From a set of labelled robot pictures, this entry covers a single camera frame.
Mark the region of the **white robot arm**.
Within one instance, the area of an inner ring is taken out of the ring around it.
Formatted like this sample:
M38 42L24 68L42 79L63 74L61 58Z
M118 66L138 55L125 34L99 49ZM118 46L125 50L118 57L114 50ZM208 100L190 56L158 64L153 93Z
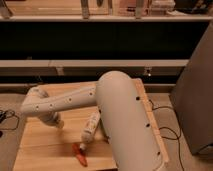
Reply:
M54 126L60 111L90 106L98 108L118 171L167 171L142 97L124 72L107 72L93 85L56 96L33 87L21 113Z

